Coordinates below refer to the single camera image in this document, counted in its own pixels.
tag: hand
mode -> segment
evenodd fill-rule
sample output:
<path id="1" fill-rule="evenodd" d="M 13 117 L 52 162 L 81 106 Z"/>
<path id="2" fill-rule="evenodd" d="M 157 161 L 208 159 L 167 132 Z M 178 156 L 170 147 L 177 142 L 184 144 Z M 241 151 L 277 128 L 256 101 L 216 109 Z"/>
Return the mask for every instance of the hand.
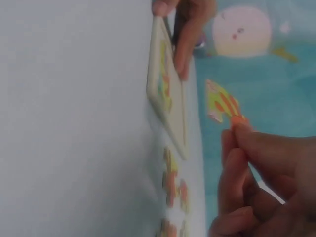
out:
<path id="1" fill-rule="evenodd" d="M 215 15 L 216 0 L 156 0 L 153 12 L 155 15 L 165 17 L 175 8 L 177 8 L 175 31 L 180 31 L 174 65 L 179 77 L 187 79 L 194 46 L 202 35 L 204 24 Z"/>
<path id="2" fill-rule="evenodd" d="M 240 125 L 222 135 L 219 216 L 210 237 L 316 237 L 316 138 L 286 138 Z M 285 204 L 260 189 L 248 161 Z"/>

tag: white wall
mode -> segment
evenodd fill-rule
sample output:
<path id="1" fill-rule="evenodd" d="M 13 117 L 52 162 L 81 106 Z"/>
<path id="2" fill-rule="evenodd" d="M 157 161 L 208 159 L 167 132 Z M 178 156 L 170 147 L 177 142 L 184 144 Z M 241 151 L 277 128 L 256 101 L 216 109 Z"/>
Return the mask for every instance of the white wall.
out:
<path id="1" fill-rule="evenodd" d="M 151 2 L 0 6 L 0 235 L 151 236 Z"/>

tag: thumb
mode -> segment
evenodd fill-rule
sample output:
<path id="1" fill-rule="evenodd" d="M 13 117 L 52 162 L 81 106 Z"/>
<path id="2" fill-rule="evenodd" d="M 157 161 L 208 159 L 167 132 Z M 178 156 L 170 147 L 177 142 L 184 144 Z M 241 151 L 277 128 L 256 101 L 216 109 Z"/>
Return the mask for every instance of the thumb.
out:
<path id="1" fill-rule="evenodd" d="M 238 146 L 248 155 L 258 170 L 274 174 L 295 176 L 299 159 L 315 146 L 315 138 L 288 138 L 253 132 L 250 127 L 239 124 L 234 129 Z"/>
<path id="2" fill-rule="evenodd" d="M 250 206 L 218 216 L 209 230 L 209 237 L 238 236 L 238 233 L 253 227 L 253 210 Z"/>
<path id="3" fill-rule="evenodd" d="M 179 3 L 179 0 L 156 0 L 153 13 L 157 16 L 167 16 Z"/>

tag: wooden puzzle piece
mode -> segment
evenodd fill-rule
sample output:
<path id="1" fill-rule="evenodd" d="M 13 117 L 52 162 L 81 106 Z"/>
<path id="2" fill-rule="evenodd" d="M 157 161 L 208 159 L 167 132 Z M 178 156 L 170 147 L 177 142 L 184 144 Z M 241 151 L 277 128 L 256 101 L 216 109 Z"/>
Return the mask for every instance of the wooden puzzle piece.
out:
<path id="1" fill-rule="evenodd" d="M 163 173 L 162 185 L 167 193 L 167 206 L 173 207 L 177 197 L 177 186 L 175 179 L 178 175 L 178 166 L 169 148 L 165 148 L 163 158 L 166 162 L 167 170 Z"/>
<path id="2" fill-rule="evenodd" d="M 177 162 L 168 147 L 163 150 L 163 159 L 166 163 L 168 172 L 178 172 Z"/>
<path id="3" fill-rule="evenodd" d="M 180 198 L 181 209 L 185 213 L 188 214 L 189 210 L 190 210 L 189 190 L 188 190 L 188 186 L 187 186 L 186 182 L 183 179 L 180 180 L 180 186 L 178 187 L 178 194 L 179 194 L 179 198 Z"/>
<path id="4" fill-rule="evenodd" d="M 161 230 L 156 237 L 177 237 L 177 228 L 166 219 L 162 219 Z"/>
<path id="5" fill-rule="evenodd" d="M 175 178 L 178 173 L 175 171 L 163 173 L 163 188 L 167 193 L 167 205 L 173 207 L 174 200 L 177 198 L 177 186 L 175 184 Z"/>
<path id="6" fill-rule="evenodd" d="M 163 102 L 163 109 L 169 111 L 172 108 L 170 97 L 170 76 L 168 72 L 167 46 L 164 40 L 160 41 L 160 73 L 158 82 L 158 93 Z"/>
<path id="7" fill-rule="evenodd" d="M 182 222 L 182 227 L 180 229 L 180 237 L 189 237 L 189 231 L 187 226 L 187 221 L 184 220 Z"/>
<path id="8" fill-rule="evenodd" d="M 212 119 L 223 123 L 223 114 L 226 114 L 230 118 L 232 127 L 239 123 L 249 124 L 247 118 L 240 112 L 238 100 L 224 88 L 211 80 L 206 80 L 206 88 L 208 115 Z"/>

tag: puzzle board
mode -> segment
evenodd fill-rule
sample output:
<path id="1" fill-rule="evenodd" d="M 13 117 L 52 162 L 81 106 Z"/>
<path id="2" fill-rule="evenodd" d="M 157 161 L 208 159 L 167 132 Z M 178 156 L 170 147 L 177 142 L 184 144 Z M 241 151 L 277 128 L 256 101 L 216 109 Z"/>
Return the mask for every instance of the puzzle board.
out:
<path id="1" fill-rule="evenodd" d="M 147 95 L 179 154 L 187 159 L 185 92 L 173 65 L 169 33 L 161 17 L 154 17 Z"/>

